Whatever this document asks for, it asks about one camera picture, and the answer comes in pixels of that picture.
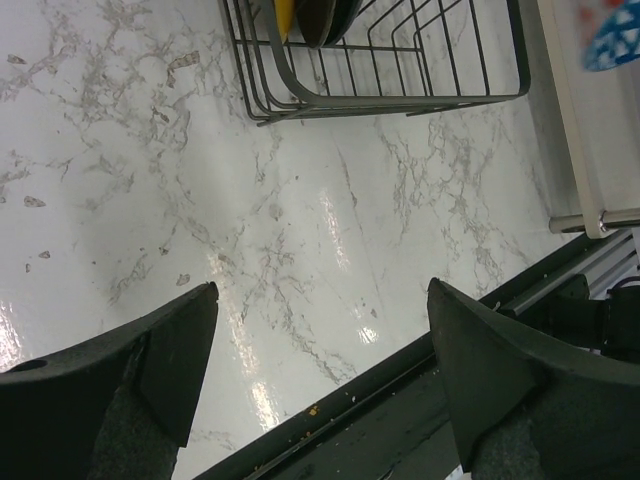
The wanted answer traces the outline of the yellow plate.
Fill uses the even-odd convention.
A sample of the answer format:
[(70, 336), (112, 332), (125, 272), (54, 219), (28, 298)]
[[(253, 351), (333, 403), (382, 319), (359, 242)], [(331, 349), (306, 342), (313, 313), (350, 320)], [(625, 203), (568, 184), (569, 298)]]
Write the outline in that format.
[(274, 0), (276, 23), (282, 43), (288, 39), (295, 17), (295, 0)]

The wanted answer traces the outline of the red floral plate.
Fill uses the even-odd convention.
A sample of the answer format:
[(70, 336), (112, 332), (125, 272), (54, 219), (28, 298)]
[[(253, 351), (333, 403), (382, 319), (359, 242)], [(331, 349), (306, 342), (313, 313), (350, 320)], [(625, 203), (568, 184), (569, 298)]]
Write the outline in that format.
[(329, 35), (337, 6), (336, 0), (298, 0), (295, 15), (300, 33), (311, 49), (322, 47)]

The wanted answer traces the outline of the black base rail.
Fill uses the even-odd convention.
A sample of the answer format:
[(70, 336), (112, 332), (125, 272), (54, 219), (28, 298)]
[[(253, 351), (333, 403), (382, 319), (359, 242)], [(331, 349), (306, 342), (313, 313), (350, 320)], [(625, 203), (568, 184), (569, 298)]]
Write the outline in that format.
[(208, 479), (635, 479), (639, 233), (579, 237), (475, 300), (433, 279), (427, 334)]

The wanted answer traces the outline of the beige wooden board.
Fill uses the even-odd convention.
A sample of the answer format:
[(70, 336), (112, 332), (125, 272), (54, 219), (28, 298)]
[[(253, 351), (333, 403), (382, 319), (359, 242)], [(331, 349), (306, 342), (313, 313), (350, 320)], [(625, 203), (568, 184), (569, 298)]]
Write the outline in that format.
[(585, 70), (577, 2), (538, 4), (580, 206), (549, 227), (596, 239), (639, 224), (639, 58)]

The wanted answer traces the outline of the blue patterned bowl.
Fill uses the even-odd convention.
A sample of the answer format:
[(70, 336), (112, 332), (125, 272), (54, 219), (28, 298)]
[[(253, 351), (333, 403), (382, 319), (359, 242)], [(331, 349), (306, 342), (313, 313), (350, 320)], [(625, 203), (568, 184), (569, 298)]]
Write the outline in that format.
[(639, 0), (578, 1), (582, 66), (606, 71), (639, 58)]

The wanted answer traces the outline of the black plate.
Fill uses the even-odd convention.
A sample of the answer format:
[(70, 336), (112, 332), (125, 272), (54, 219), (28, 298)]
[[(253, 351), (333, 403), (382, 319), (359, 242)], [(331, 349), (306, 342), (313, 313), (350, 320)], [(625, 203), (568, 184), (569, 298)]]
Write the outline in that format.
[(363, 0), (337, 0), (331, 28), (324, 46), (333, 46), (340, 41), (361, 9)]

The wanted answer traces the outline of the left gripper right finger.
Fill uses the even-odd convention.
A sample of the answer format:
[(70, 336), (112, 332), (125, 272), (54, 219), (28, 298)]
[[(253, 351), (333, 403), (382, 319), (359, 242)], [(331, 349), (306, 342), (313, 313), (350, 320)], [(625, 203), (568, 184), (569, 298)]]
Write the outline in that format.
[(437, 278), (427, 310), (464, 472), (638, 478), (638, 361), (566, 343)]

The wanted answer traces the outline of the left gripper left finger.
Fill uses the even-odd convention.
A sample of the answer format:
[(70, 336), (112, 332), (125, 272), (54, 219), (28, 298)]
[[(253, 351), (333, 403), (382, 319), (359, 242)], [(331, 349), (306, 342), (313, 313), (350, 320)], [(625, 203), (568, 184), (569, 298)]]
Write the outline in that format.
[(219, 292), (153, 312), (1, 375), (4, 479), (169, 479), (188, 444)]

